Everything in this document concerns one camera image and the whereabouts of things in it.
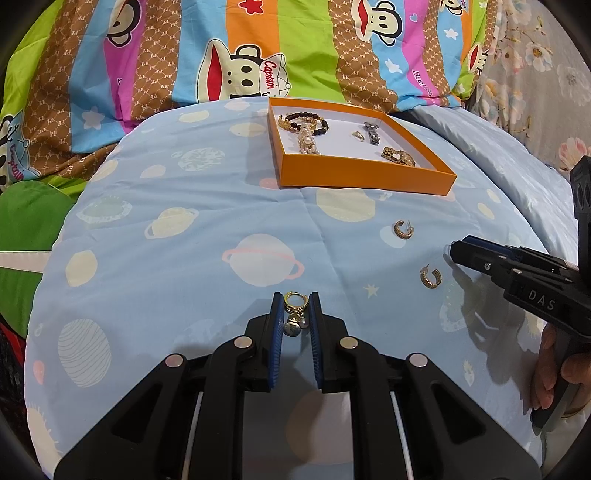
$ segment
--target light blue bedsheet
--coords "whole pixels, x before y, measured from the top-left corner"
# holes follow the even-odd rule
[[[540,460],[528,391],[543,323],[455,266],[477,235],[543,249],[468,158],[401,123],[458,175],[447,197],[278,189],[266,99],[159,113],[127,135],[68,214],[34,299],[25,400],[51,476],[59,459],[167,354],[210,353],[269,311],[318,291],[323,310],[380,352],[420,351]],[[392,233],[410,220],[414,236]],[[425,288],[419,271],[438,268]],[[309,333],[284,338],[278,387],[247,395],[245,480],[353,478],[344,395],[320,395]]]
[[[573,194],[561,174],[531,155],[516,138],[463,108],[420,106],[413,114],[505,192],[551,255],[578,263]]]

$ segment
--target finger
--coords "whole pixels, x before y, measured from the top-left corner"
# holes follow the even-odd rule
[[[544,389],[552,390],[558,379],[558,366],[554,359],[553,346],[548,347],[545,350],[540,350],[535,371],[540,376]]]
[[[530,403],[531,403],[531,408],[533,408],[534,410],[538,410],[538,408],[541,407],[540,401],[538,400],[538,395],[535,392],[534,377],[532,377],[532,379],[531,379]]]
[[[554,345],[556,342],[556,327],[551,323],[547,323],[542,332],[542,340],[540,342],[540,349],[546,350]]]
[[[538,397],[538,401],[540,402],[540,407],[545,410],[552,405],[552,401],[554,400],[554,390],[546,390],[544,386],[544,382],[542,380],[542,376],[540,375],[540,368],[539,366],[535,369],[534,374],[534,388],[535,394]]]
[[[591,353],[577,353],[568,357],[560,370],[570,383],[591,384]]]

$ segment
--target bracelet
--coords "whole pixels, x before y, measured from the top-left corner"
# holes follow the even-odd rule
[[[317,137],[318,135],[324,135],[329,130],[329,124],[322,118],[320,115],[316,115],[312,112],[299,112],[299,113],[291,113],[283,118],[282,115],[279,116],[277,120],[277,124],[283,128],[284,130],[298,133],[301,129],[301,125],[298,125],[293,120],[298,120],[302,123],[310,124],[310,128],[315,128],[316,124],[320,122],[321,128],[316,128],[312,135]]]

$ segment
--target ring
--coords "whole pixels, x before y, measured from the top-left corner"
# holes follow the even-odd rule
[[[291,297],[299,297],[304,300],[303,305],[292,305],[289,302]],[[285,309],[288,313],[302,313],[306,307],[308,306],[308,297],[307,295],[302,295],[301,293],[297,293],[295,291],[289,291],[285,295],[283,295],[283,302],[285,303]]]

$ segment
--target charm earring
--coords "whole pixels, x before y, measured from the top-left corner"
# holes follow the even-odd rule
[[[395,224],[392,225],[392,231],[396,234],[398,238],[402,240],[408,240],[412,237],[414,233],[414,227],[410,224],[410,220],[408,221],[408,228],[406,232],[403,232],[400,227],[404,225],[404,220],[399,220]]]
[[[433,272],[433,276],[435,277],[435,283],[433,283],[431,280],[429,280],[427,278],[427,274],[429,273],[429,264],[427,264],[426,267],[423,267],[421,269],[421,282],[423,282],[423,285],[425,285],[427,288],[437,288],[439,285],[441,285],[441,272],[438,269],[434,269]]]

